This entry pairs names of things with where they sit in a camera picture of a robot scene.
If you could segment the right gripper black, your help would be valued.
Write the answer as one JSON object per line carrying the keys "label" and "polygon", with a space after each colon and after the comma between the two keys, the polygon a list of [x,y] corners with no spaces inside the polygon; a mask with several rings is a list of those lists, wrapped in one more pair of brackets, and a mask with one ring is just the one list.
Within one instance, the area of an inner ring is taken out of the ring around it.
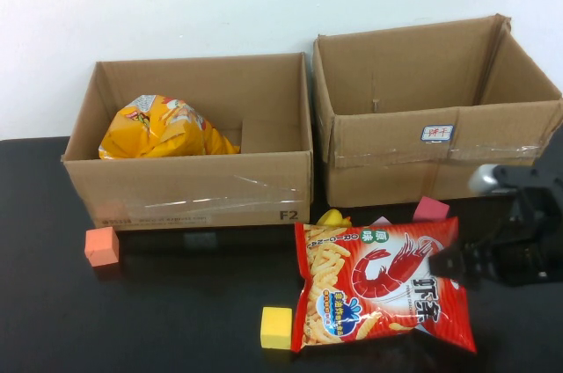
{"label": "right gripper black", "polygon": [[503,187],[511,210],[489,238],[458,239],[428,258],[430,273],[466,289],[485,282],[507,286],[562,281],[562,189]]}

